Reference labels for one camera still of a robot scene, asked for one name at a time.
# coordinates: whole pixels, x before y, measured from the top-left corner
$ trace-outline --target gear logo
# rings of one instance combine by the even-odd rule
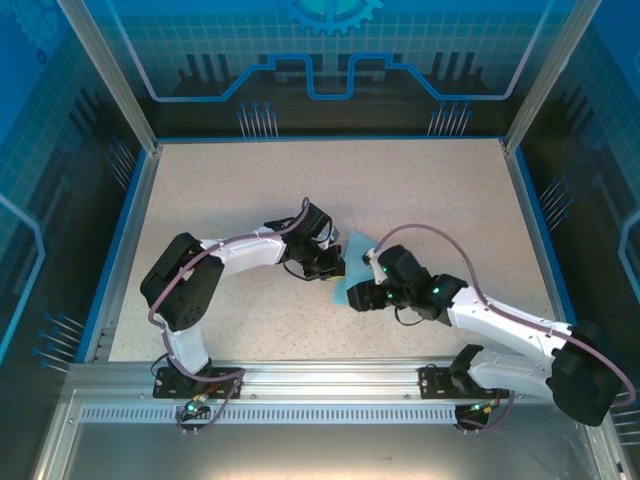
[[[13,13],[29,40],[39,49],[58,32],[58,6],[55,0],[0,0],[0,15]]]
[[[360,28],[363,20],[371,20],[373,11],[382,8],[381,0],[281,0],[289,19],[300,28],[311,28],[314,34],[325,32],[345,35],[351,28]]]

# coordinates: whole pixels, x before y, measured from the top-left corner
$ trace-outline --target metal frame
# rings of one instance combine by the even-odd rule
[[[515,152],[515,149],[522,142],[525,133],[529,130],[547,95],[549,95],[556,80],[566,67],[573,50],[591,23],[591,19],[601,1],[576,0],[576,5],[562,27],[562,31],[553,44],[549,56],[544,65],[542,65],[540,73],[538,73],[531,90],[529,90],[527,97],[522,102],[522,106],[507,132],[506,144],[508,152]]]
[[[527,230],[529,231],[531,243],[533,244],[533,251],[536,254],[538,265],[540,266],[540,270],[542,272],[542,279],[547,289],[547,293],[549,294],[549,300],[551,302],[551,307],[553,308],[553,314],[556,320],[559,322],[573,323],[571,321],[572,313],[567,312],[565,306],[562,303],[558,283],[556,282],[555,276],[553,275],[551,262],[549,261],[548,254],[542,240],[540,225],[536,220],[536,215],[534,213],[534,207],[531,199],[529,198],[529,195],[527,195],[527,187],[525,185],[522,171],[518,166],[515,149],[513,151],[509,151],[503,145],[503,151],[505,161],[507,163],[507,169],[509,170],[509,174],[511,175],[511,180],[516,192],[516,197],[518,198],[518,203],[520,204],[520,209],[522,210],[522,216],[524,217],[524,222],[527,226]]]
[[[507,166],[522,206],[523,216],[538,256],[556,319],[561,321],[567,321],[567,312],[563,310],[560,301],[558,286],[545,254],[531,201],[526,195],[515,151],[588,27],[600,1],[577,0],[576,6],[569,15],[506,137],[505,158]],[[158,142],[142,109],[82,0],[58,0],[58,4],[136,137],[143,148],[151,154],[150,161],[147,162],[141,174],[140,184],[133,200],[132,214],[127,219],[116,260],[109,275],[109,285],[105,291],[104,302],[98,313],[96,328],[93,331],[85,358],[87,361],[93,358],[102,330],[110,325],[109,322],[115,322],[120,312],[126,286],[126,282],[120,280],[128,275],[135,256],[135,247],[151,195],[160,152],[156,151]],[[432,417],[425,418],[424,415],[416,413],[421,411],[444,412],[443,417],[436,419],[436,421],[453,423],[452,408],[455,404],[462,402],[421,400],[417,376],[417,369],[427,363],[445,366],[450,363],[450,360],[412,358],[321,362],[242,362],[241,366],[247,368],[248,373],[245,377],[241,398],[232,402],[229,407],[231,413],[228,418],[223,417],[221,421],[225,423],[264,423],[265,420],[274,420],[276,423],[287,423],[295,420],[304,423],[312,420],[312,423],[335,423],[344,420],[342,415],[346,411],[351,412],[347,413],[347,420],[349,418],[355,419],[361,423],[363,419],[358,416],[360,415],[358,412],[377,409],[388,413],[384,413],[383,417],[372,418],[374,423],[384,423],[385,421],[391,423],[434,423]],[[148,369],[149,364],[147,363],[71,365],[34,478],[38,480],[63,478],[80,423],[102,422],[103,420],[119,423],[123,421],[133,423],[172,422],[172,412],[182,402],[151,398],[152,384]],[[522,400],[536,402],[535,399],[524,398]],[[289,412],[303,412],[302,417],[296,413],[295,419],[289,418],[288,415],[286,418],[280,418],[277,415],[277,418],[271,418],[273,408],[278,406]],[[304,413],[317,412],[318,408],[324,409],[324,411],[339,411],[341,412],[340,418],[331,415],[325,419],[317,417],[317,414],[314,413],[311,413],[309,417]],[[142,416],[135,413],[131,416],[126,412],[155,413],[142,414]],[[608,417],[600,428],[583,428],[582,431],[589,440],[590,448],[594,454],[594,462],[602,477],[619,479],[617,462],[624,463],[625,460],[611,419]]]
[[[58,0],[58,5],[129,122],[142,148],[154,153],[158,140],[86,5],[82,0]]]
[[[162,148],[158,147],[155,153],[147,153],[140,172],[137,185],[134,185],[135,193],[131,201],[129,216],[127,217],[122,236],[120,237],[118,249],[113,261],[111,271],[108,273],[108,282],[104,291],[104,296],[100,304],[95,324],[91,332],[89,346],[81,361],[91,362],[95,358],[100,336],[104,329],[115,329],[122,303],[127,289],[127,279],[131,273],[133,260],[142,232],[144,217],[153,190],[153,183],[158,171],[158,162],[162,156]]]
[[[418,368],[447,366],[451,360],[221,363],[218,366],[247,369],[241,397],[229,405],[221,423],[453,424],[455,405],[481,400],[422,400],[418,384]],[[174,423],[175,409],[184,401],[151,397],[150,366],[142,362],[72,364],[33,478],[64,478],[81,423]],[[541,403],[526,397],[518,401]]]

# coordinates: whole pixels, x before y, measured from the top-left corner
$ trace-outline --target enclosure wall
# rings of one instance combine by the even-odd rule
[[[637,3],[602,2],[522,143],[576,319],[603,328],[617,360],[636,385],[640,381],[640,33],[634,19],[638,16]],[[628,422],[620,426],[622,442],[628,446],[638,444],[638,414],[620,417]]]
[[[160,137],[503,135],[573,0],[91,0]]]
[[[140,145],[55,2],[0,2],[0,71],[0,478],[22,479]]]

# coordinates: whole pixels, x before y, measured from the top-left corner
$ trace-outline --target cable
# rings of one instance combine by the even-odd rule
[[[470,424],[476,424],[476,426],[480,425],[481,427],[480,430],[482,430],[483,432],[490,432],[491,430],[494,430],[496,427],[498,427],[498,425],[504,423],[504,421],[507,419],[509,414],[512,412],[515,401],[516,401],[516,394],[515,392],[511,392],[509,396],[509,402],[507,403],[507,408],[505,408],[502,415],[500,415],[500,418],[498,418],[498,420],[493,422],[491,425],[488,425],[488,426],[482,425],[481,423],[475,422],[474,420],[460,420],[460,421],[465,423],[470,423]]]
[[[284,262],[284,263],[282,264],[282,266],[284,267],[285,271],[286,271],[289,275],[291,275],[292,277],[295,277],[295,278],[297,278],[298,280],[304,280],[305,282],[310,282],[310,281],[311,281],[311,279],[309,279],[309,278],[304,278],[302,275],[298,275],[297,273],[292,272],[292,271],[289,269],[289,267],[287,267],[287,262]]]
[[[311,204],[311,202],[309,201],[309,197],[304,197],[302,199],[302,212],[300,212],[300,214],[298,215],[298,217],[295,219],[295,221],[293,223],[288,225],[283,230],[279,230],[279,231],[273,232],[273,233],[260,234],[259,237],[260,238],[278,237],[278,236],[282,236],[282,235],[284,235],[286,233],[289,233],[289,232],[293,231],[295,228],[298,227],[298,225],[300,225],[302,223],[302,221],[305,219],[305,217],[309,213],[310,204]],[[215,252],[216,250],[219,250],[224,245],[228,245],[228,244],[231,244],[231,243],[239,242],[239,241],[242,241],[242,240],[250,240],[250,239],[253,239],[253,238],[257,238],[257,237],[258,237],[258,235],[256,235],[256,234],[238,235],[236,237],[231,237],[231,238],[229,238],[227,240],[224,240],[224,241],[222,241],[222,242],[220,242],[220,243],[218,243],[216,245],[212,245],[211,247],[203,250],[198,255],[193,257],[189,262],[187,262],[187,264],[178,271],[176,276],[173,277],[173,279],[169,282],[169,284],[165,287],[165,289],[158,296],[156,301],[153,302],[153,305],[151,305],[151,308],[149,309],[149,314],[147,316],[147,320],[152,325],[155,325],[156,327],[161,329],[161,331],[162,331],[162,343],[164,344],[165,348],[167,349],[167,356],[171,359],[172,364],[178,369],[178,371],[182,375],[185,375],[186,377],[189,377],[189,378],[191,378],[193,380],[197,380],[199,382],[207,382],[207,383],[219,383],[219,382],[224,382],[224,381],[232,380],[232,379],[236,380],[233,388],[231,388],[229,390],[229,394],[227,395],[227,398],[225,399],[224,403],[222,404],[222,406],[220,407],[220,409],[218,410],[216,415],[205,426],[201,427],[200,429],[195,429],[194,431],[195,431],[196,434],[197,434],[198,431],[207,430],[208,428],[213,426],[214,423],[216,423],[218,418],[220,418],[220,415],[222,415],[222,412],[227,407],[227,404],[231,400],[231,397],[233,396],[235,391],[240,386],[240,383],[242,382],[242,379],[243,379],[243,377],[244,377],[244,375],[246,373],[246,370],[241,369],[241,370],[239,370],[239,371],[237,371],[235,373],[231,373],[229,375],[222,375],[222,376],[219,376],[219,377],[204,377],[202,375],[195,375],[195,374],[189,372],[186,369],[186,367],[178,360],[178,358],[177,358],[177,356],[176,356],[176,354],[175,354],[175,352],[173,350],[173,347],[171,346],[171,342],[169,341],[169,334],[167,333],[167,325],[166,325],[166,323],[164,321],[156,320],[154,318],[154,316],[157,313],[158,309],[160,308],[160,305],[162,305],[162,302],[164,302],[166,300],[167,296],[175,288],[175,286],[178,284],[178,282],[200,260],[205,258],[207,255]],[[176,425],[178,426],[178,428],[182,428],[183,432],[185,432],[186,429],[184,428],[184,426],[182,424],[182,420],[181,420],[183,410],[184,409],[182,409],[182,410],[178,409],[178,411],[176,412]]]
[[[592,355],[593,357],[598,359],[604,365],[606,365],[620,379],[620,381],[624,384],[625,388],[629,392],[629,396],[626,399],[624,399],[624,400],[622,400],[620,402],[614,403],[613,406],[626,407],[628,405],[631,405],[633,402],[635,402],[635,400],[636,400],[636,389],[633,386],[633,383],[631,382],[629,377],[627,377],[627,375],[620,369],[620,367],[618,367],[615,363],[613,363],[611,360],[609,360],[607,357],[605,357],[602,353],[600,353],[598,350],[593,348],[591,345],[588,345],[585,342],[583,342],[581,340],[578,340],[577,338],[572,337],[571,335],[567,335],[567,334],[565,334],[563,332],[559,332],[557,330],[545,328],[545,327],[543,327],[541,325],[538,325],[538,324],[533,323],[533,322],[529,322],[528,320],[520,318],[520,317],[518,317],[516,315],[513,315],[513,314],[511,314],[509,312],[505,312],[504,310],[501,310],[500,308],[491,305],[489,303],[489,300],[487,299],[487,297],[485,297],[484,293],[482,293],[482,290],[480,289],[480,284],[478,282],[478,276],[476,275],[476,270],[475,270],[475,268],[473,266],[473,263],[471,262],[471,259],[469,258],[467,253],[462,249],[460,244],[458,244],[458,242],[456,242],[453,238],[451,238],[449,235],[447,235],[442,230],[439,230],[439,229],[437,229],[435,227],[432,227],[431,225],[424,225],[424,224],[421,224],[421,223],[408,223],[406,225],[400,225],[399,227],[394,228],[389,233],[387,233],[384,237],[382,237],[382,240],[380,240],[378,242],[378,244],[376,245],[376,247],[374,248],[374,250],[373,250],[374,253],[378,252],[378,250],[380,250],[380,248],[382,248],[382,245],[387,240],[389,240],[389,238],[391,238],[391,236],[393,236],[394,234],[396,234],[397,232],[399,232],[401,230],[406,230],[406,229],[409,229],[409,228],[418,228],[418,229],[428,230],[430,232],[436,233],[436,234],[440,235],[442,238],[444,238],[445,240],[447,240],[451,245],[453,245],[453,247],[458,251],[458,253],[460,253],[462,258],[464,259],[464,262],[467,265],[467,269],[469,270],[469,274],[471,275],[471,282],[473,284],[473,287],[476,289],[476,292],[478,293],[478,297],[480,298],[480,301],[489,310],[491,310],[494,313],[497,313],[498,315],[500,315],[503,318],[506,318],[507,320],[511,320],[511,321],[516,322],[516,323],[518,323],[520,325],[524,325],[526,327],[533,328],[534,330],[538,330],[539,332],[545,333],[547,335],[550,334],[550,335],[553,335],[554,337],[561,338],[562,340],[564,340],[566,342],[572,343],[576,347],[581,348],[585,352],[589,353],[590,355]]]
[[[205,423],[202,427],[194,426],[193,432],[195,435],[198,435],[199,432],[204,432],[205,430],[208,430],[220,419],[220,417],[222,416],[222,413],[225,411],[225,409],[229,405],[229,401],[231,400],[231,397],[233,397],[233,394],[236,393],[236,390],[238,390],[239,386],[240,386],[240,380],[238,379],[238,381],[233,385],[233,387],[229,389],[229,393],[227,393],[227,396],[224,399],[224,402],[222,402],[222,405],[220,405],[220,408],[218,409],[216,414],[213,415],[213,417],[211,417],[211,420]],[[186,432],[191,431],[191,429],[185,428],[185,424],[182,421],[183,414],[184,414],[184,408],[179,408],[176,411],[176,426],[182,429],[183,434],[186,434]]]
[[[398,315],[398,310],[399,310],[399,308],[398,308],[398,307],[394,308],[394,309],[393,309],[393,314],[395,315],[396,320],[398,321],[398,323],[399,323],[400,325],[402,325],[403,327],[413,327],[414,325],[417,325],[417,324],[419,324],[419,323],[424,322],[424,318],[421,318],[421,319],[420,319],[420,320],[418,320],[417,322],[413,322],[413,323],[404,323],[402,320],[400,320],[400,316]]]
[[[153,377],[155,378],[156,373],[153,373],[153,367],[155,367],[158,363],[160,363],[162,360],[164,360],[165,358],[167,358],[169,356],[168,353],[163,353],[162,355],[160,355],[158,358],[156,358],[156,361],[153,362],[151,364],[151,366],[149,367],[149,371],[151,372],[151,375],[153,375]]]

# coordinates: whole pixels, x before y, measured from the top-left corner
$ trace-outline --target ventilation slot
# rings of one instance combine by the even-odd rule
[[[84,423],[174,423],[177,405],[85,405]],[[193,423],[206,423],[219,405]],[[222,424],[451,424],[455,407],[445,405],[229,405]]]

